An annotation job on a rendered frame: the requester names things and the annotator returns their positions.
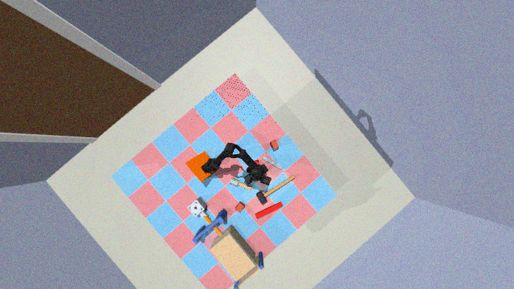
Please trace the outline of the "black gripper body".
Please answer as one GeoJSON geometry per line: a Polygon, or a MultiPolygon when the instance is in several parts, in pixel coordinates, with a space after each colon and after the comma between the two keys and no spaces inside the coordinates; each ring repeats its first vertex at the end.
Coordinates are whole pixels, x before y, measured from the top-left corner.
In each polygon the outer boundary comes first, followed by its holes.
{"type": "MultiPolygon", "coordinates": [[[[266,165],[265,165],[265,164],[262,164],[261,166],[264,168],[264,171],[265,171],[265,173],[266,173],[266,172],[268,171],[268,169],[267,169],[266,165]]],[[[246,176],[244,177],[244,180],[246,181],[246,183],[247,183],[248,185],[249,185],[250,183],[252,183],[252,181],[253,181],[253,179],[252,179],[252,178],[250,178],[250,177],[248,177],[248,175],[246,175],[246,176]]]]}

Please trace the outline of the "black-headed mallet with wooden handle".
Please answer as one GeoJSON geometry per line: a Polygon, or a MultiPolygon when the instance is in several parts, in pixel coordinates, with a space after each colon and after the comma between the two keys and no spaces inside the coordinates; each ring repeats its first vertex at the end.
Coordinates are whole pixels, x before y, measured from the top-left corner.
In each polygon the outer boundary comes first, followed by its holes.
{"type": "Polygon", "coordinates": [[[267,202],[267,199],[266,197],[268,195],[270,195],[271,193],[274,193],[277,189],[281,188],[282,186],[286,185],[288,182],[292,181],[293,179],[295,179],[294,176],[291,176],[289,177],[287,180],[283,181],[282,183],[280,183],[279,185],[277,185],[276,187],[274,187],[273,189],[269,190],[268,192],[266,192],[265,194],[262,193],[262,191],[259,191],[256,195],[258,197],[258,199],[261,201],[262,205],[265,204],[267,202]]]}

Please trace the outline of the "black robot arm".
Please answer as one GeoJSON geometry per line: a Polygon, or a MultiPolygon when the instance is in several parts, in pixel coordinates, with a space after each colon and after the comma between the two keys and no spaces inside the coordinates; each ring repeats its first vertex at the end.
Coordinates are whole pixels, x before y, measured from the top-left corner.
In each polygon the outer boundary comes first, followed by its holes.
{"type": "Polygon", "coordinates": [[[204,173],[215,171],[226,157],[242,159],[248,165],[246,171],[250,173],[250,178],[252,178],[254,181],[260,181],[260,183],[265,185],[270,185],[271,177],[264,175],[264,168],[261,165],[257,165],[247,154],[245,149],[241,149],[237,144],[230,142],[226,144],[224,150],[216,158],[209,158],[208,161],[203,166],[201,166],[201,169],[204,171],[204,173]],[[240,153],[233,154],[235,149],[239,150],[240,153]]]}

